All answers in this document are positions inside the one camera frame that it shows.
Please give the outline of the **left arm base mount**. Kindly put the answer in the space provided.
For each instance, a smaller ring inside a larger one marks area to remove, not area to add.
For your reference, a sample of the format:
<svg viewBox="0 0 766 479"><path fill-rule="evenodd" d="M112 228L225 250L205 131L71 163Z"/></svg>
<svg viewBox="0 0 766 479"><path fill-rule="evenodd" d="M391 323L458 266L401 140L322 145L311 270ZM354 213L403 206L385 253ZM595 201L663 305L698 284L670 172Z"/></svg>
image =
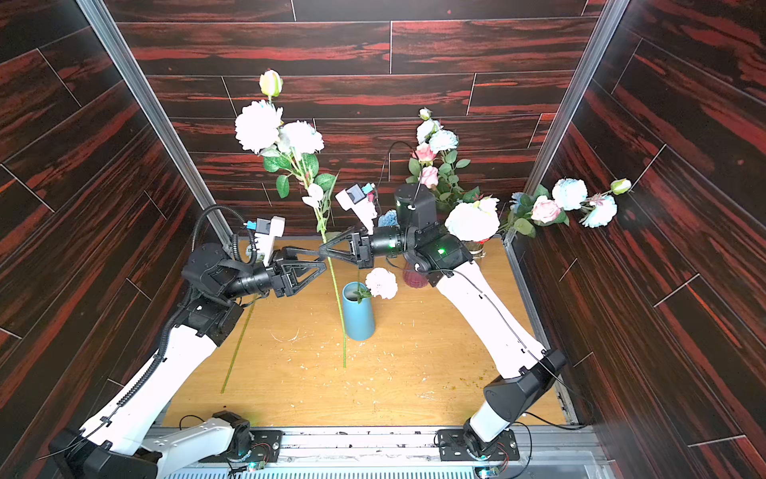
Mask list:
<svg viewBox="0 0 766 479"><path fill-rule="evenodd" d="M209 457L214 461L231 463L255 462L275 463L279 457L283 431L278 429L253 429L251 423L231 411L223 410L213 414L213 419L229 425L233 437L217 455Z"/></svg>

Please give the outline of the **teal ceramic vase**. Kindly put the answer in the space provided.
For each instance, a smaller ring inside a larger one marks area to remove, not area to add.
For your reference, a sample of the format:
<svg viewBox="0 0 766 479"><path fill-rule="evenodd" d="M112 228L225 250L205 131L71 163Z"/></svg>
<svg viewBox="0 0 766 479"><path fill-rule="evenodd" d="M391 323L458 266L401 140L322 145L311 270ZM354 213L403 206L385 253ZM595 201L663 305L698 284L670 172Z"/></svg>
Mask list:
<svg viewBox="0 0 766 479"><path fill-rule="evenodd" d="M342 290L345 330L347 335L356 341L370 339L375 331L373 305L371 298L366 296L367 293L368 289L359 281L347 283Z"/></svg>

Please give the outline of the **pink carnation flower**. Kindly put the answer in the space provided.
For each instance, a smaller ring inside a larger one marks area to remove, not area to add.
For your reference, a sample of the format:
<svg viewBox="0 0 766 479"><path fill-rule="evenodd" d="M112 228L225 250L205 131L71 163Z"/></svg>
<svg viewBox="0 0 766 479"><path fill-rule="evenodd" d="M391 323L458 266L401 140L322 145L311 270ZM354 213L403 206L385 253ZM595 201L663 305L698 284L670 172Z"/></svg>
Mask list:
<svg viewBox="0 0 766 479"><path fill-rule="evenodd" d="M398 293L397 277L388 269L377 267L359 283L356 290L357 303L365 299L380 297L381 299L394 299Z"/></svg>

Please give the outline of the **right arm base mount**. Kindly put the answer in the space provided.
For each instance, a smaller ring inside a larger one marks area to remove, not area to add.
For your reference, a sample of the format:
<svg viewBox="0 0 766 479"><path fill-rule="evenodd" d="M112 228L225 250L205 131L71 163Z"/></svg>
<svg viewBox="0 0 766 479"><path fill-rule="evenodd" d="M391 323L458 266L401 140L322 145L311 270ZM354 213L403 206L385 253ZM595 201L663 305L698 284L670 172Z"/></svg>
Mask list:
<svg viewBox="0 0 766 479"><path fill-rule="evenodd" d="M440 429L435 434L434 445L444 462L514 462L521 457L516 436L509 429L503 430L490 442L483 441L467 428Z"/></svg>

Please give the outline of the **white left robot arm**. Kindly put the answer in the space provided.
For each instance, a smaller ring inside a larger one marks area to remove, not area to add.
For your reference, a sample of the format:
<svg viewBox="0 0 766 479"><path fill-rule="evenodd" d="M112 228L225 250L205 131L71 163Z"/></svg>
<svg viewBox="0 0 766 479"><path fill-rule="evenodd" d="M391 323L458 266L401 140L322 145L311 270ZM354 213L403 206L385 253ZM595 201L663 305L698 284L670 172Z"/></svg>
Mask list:
<svg viewBox="0 0 766 479"><path fill-rule="evenodd" d="M251 453L251 426L220 412L196 427L148 440L147 433L192 373L229 337L249 295L292 297L326 270L319 253L283 247L269 263L232 259L218 243L191 252L182 276L189 288L164 325L157 351L128 384L78 429L51 441L65 478L164 478L207 457Z"/></svg>

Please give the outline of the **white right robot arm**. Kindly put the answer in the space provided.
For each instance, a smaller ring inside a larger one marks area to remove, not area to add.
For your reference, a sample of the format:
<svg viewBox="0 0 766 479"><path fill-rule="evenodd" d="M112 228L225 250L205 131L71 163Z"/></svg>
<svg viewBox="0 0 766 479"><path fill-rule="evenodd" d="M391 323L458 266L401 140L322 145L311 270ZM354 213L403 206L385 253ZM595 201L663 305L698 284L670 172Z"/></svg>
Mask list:
<svg viewBox="0 0 766 479"><path fill-rule="evenodd" d="M327 259L370 269L365 289L381 299L393 299L398 287L391 271L375 267L375 259L403 255L463 315L499 373L484 388L485 402L464 425L464 442L475 457L486 455L508 426L551 389L566 364L560 351L545 349L520 325L466 245L444 227L383 227L371 234L351 229L319 251Z"/></svg>

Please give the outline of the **white peony flower spray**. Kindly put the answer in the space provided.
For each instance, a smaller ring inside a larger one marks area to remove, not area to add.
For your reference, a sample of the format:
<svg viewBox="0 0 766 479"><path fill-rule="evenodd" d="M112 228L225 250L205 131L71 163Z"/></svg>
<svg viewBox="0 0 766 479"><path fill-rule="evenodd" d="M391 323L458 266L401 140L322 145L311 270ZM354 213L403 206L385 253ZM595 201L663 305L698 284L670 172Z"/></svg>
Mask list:
<svg viewBox="0 0 766 479"><path fill-rule="evenodd" d="M292 184L303 189L301 201L316 219L316 230L323 239L330 216L330 194L337 177L319 172L317 154L324 149L324 140L307 121L283 120L283 109L274 103L283 90L283 79L274 70L259 77L259 89L265 99L253 101L241 109L235 119L235 139L245 151L263 158L263 167L277 173L276 190L286 198Z"/></svg>

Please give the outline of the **small blue flower sprig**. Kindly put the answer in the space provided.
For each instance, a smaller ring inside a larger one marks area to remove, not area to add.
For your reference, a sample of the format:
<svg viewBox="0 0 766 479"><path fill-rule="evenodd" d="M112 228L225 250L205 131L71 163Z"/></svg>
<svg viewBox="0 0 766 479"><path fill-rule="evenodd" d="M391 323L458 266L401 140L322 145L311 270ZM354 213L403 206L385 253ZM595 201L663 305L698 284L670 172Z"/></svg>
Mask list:
<svg viewBox="0 0 766 479"><path fill-rule="evenodd" d="M225 394L227 391L227 386L229 385L229 381L231 380L231 375L233 374L233 369L235 368L235 364L237 363L237 357L239 356L239 351L241 350L241 345L243 344L243 340L245 339L245 334L247 333L247 328L249 327L249 323L251 322L251 318L253 317L253 306L259 302L259 299L256 298L250 303L247 304L247 317L245 318L245 323L243 324L243 328L241 329L241 332L239 333L239 337L237 338L237 344L235 345L235 349L233 350L233 356L231 357L231 362L229 363L229 368L227 369L227 374L225 375L225 379L223 380L223 385L221 386L221 391L219 393Z"/></svg>

